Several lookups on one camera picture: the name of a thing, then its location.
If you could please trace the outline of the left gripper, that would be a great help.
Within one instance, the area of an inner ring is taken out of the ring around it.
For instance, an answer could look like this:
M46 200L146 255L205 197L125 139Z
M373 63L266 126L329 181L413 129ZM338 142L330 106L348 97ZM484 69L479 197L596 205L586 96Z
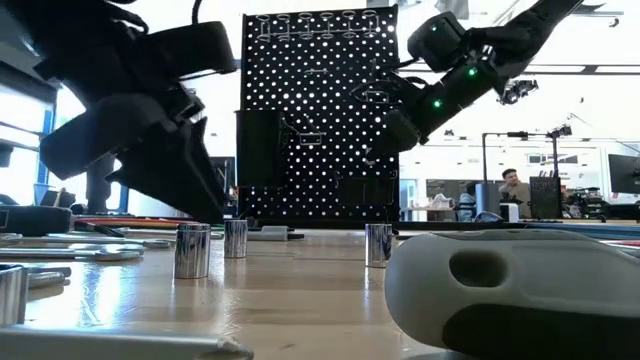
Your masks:
M222 221L226 196L203 142L207 119L192 121L205 105L182 84L196 73L235 71L222 23L137 34L112 22L78 46L56 49L40 66L85 106L40 143L43 163L58 178L116 155L121 167L108 182L198 222Z

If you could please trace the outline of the chrome socket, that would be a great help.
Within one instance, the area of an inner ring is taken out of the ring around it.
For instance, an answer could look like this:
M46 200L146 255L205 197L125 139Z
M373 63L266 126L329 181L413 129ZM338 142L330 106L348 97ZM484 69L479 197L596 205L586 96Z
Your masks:
M224 257L245 258L247 252L248 224L246 220L226 220L224 223Z
M211 243L209 224L179 224L176 233L174 277L205 278L209 273Z
M365 266L385 268L393 248L394 234L390 224L365 225Z
M0 265L0 327L23 324L28 294L28 270Z

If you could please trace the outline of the grey black handle screwdriver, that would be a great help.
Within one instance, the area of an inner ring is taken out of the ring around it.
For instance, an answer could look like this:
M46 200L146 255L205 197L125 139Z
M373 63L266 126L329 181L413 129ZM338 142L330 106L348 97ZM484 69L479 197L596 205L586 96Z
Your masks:
M454 360L640 360L640 254L575 232L416 235L384 295L402 332Z

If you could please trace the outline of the black perforated pegboard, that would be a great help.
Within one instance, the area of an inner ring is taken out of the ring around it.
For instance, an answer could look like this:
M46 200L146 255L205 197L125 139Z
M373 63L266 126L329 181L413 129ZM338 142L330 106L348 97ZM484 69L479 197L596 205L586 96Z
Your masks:
M374 164L363 152L385 128L392 105L372 85L376 70L396 62L396 7L374 9L382 31L374 38L260 42L254 16L242 22L238 110L278 110L283 117L283 183L277 188L239 187L238 212L253 219L395 220L399 214L399 161ZM396 178L395 203L346 205L337 193L343 177Z

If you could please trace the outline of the black monitor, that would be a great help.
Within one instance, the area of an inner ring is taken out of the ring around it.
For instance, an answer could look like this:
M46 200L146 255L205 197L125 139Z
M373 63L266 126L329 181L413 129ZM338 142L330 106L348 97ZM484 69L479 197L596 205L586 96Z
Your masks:
M611 191L640 195L640 156L608 155Z
M216 180L228 200L235 198L236 161L234 157L210 157Z

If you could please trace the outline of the small black pegboard bin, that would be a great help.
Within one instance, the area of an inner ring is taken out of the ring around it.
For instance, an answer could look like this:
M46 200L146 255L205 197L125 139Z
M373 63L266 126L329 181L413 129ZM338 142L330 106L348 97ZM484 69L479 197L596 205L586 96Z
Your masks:
M396 178L343 177L337 179L339 200L346 205L387 206L395 203Z

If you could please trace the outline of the silver stubby wrench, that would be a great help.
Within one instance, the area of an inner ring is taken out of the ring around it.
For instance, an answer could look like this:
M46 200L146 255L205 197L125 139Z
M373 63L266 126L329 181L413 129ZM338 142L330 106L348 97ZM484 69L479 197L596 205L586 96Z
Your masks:
M124 261L138 259L142 247L73 245L71 247L0 247L0 259Z
M53 286L62 286L71 276L69 267L32 267L28 269L29 289L41 289Z
M59 243L59 244L99 244L99 245L140 245L150 249L168 249L173 241L163 239L131 239L122 237L98 237L84 235L18 237L0 236L0 242L12 243Z
M177 230L175 229L134 229L134 228L116 228L117 232L124 235L136 235L136 236L165 236L175 240ZM210 238L212 240L221 240L224 238L223 233L211 232Z

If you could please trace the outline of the black pillar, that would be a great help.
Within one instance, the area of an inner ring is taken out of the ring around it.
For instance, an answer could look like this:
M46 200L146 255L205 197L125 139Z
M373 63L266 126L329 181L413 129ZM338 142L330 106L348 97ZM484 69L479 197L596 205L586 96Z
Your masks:
M87 208L89 214L106 213L106 202L111 196L111 183L106 180L114 171L116 158L105 155L92 163L87 172Z

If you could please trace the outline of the person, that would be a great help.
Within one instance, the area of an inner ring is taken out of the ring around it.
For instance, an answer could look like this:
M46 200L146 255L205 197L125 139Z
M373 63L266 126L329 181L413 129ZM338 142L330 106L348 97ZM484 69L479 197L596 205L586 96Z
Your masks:
M466 190L460 195L458 203L458 220L472 222L476 216L476 182L466 185Z
M519 180L517 171L513 168L508 168L502 172L504 183L499 187L499 191L505 195L508 195L509 199L515 198L518 200L519 213L521 218L531 217L530 208L530 188L527 183L523 183Z

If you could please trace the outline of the grey cylinder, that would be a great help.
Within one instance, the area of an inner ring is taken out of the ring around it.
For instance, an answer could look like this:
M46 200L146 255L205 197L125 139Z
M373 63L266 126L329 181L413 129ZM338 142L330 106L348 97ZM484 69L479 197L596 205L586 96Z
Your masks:
M475 185L475 192L477 214L482 212L500 213L501 193L498 184L480 182Z

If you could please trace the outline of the black bag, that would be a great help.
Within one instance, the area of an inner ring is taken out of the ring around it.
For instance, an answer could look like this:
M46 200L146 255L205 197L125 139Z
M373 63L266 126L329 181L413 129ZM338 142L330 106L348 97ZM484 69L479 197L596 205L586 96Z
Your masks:
M76 195L67 191L47 190L40 201L40 206L56 206L69 208L76 201Z

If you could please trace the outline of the black tape measure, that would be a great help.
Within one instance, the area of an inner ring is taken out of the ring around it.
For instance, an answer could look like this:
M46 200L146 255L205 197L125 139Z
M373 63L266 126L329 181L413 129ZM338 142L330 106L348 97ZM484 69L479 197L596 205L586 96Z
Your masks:
M124 235L104 225L78 219L70 209L51 206L0 205L0 233L41 237L70 231L97 232L111 237Z

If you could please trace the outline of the black mesh case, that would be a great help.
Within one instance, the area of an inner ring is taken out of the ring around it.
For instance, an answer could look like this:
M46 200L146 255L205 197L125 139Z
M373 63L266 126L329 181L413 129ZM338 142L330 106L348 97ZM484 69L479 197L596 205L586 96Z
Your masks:
M534 219L562 217L560 179L557 177L531 177L530 208Z

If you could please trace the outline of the metal ruler strip foreground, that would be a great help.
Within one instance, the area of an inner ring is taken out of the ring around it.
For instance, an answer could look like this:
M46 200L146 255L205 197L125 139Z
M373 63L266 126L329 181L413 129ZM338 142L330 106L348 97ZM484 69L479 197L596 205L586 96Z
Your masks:
M253 360L254 351L219 336L191 337L111 330L0 327L0 360Z

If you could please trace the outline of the black aluminium frame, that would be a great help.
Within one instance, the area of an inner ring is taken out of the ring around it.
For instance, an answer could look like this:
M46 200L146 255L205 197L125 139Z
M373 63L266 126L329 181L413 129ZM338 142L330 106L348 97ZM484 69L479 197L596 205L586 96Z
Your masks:
M249 220L250 227L263 226L287 226L295 229L321 229L321 230L362 230L366 224L391 224L396 230L476 230L476 229L520 229L520 228L573 228L595 230L640 230L640 223L615 223L615 222L550 222L550 221L525 221L518 223L474 223L454 221L374 221L374 220L283 220L283 219L257 219Z

